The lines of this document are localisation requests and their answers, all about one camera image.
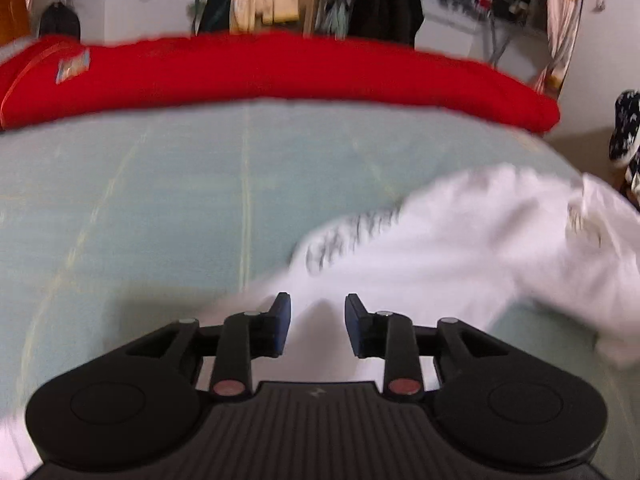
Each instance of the star-patterned slipper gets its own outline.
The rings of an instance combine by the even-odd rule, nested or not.
[[[626,90],[616,100],[616,127],[609,141],[609,160],[624,168],[640,148],[640,92]]]
[[[640,204],[640,151],[636,152],[626,168],[625,180],[628,185],[627,189],[635,196],[636,202]]]

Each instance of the light blue bedsheet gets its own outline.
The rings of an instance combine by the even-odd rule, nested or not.
[[[511,162],[576,175],[541,141],[450,112],[246,102],[99,114],[0,137],[0,413],[44,381],[286,264],[325,221],[444,174]],[[494,333],[591,381],[596,459],[638,480],[640,370],[523,302]]]

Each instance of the wooden cabinet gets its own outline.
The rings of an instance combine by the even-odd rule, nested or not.
[[[24,0],[0,0],[0,46],[31,33]]]

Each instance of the black backpack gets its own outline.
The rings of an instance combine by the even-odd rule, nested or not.
[[[62,2],[51,4],[42,13],[38,36],[42,37],[47,34],[64,34],[80,40],[78,15]]]

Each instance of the circular pad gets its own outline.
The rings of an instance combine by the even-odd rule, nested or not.
[[[198,395],[160,360],[97,360],[44,384],[26,423],[43,459],[87,471],[117,470],[173,449],[193,431]]]
[[[588,383],[532,358],[476,359],[437,392],[440,429],[489,465],[534,472],[591,458],[607,409]]]

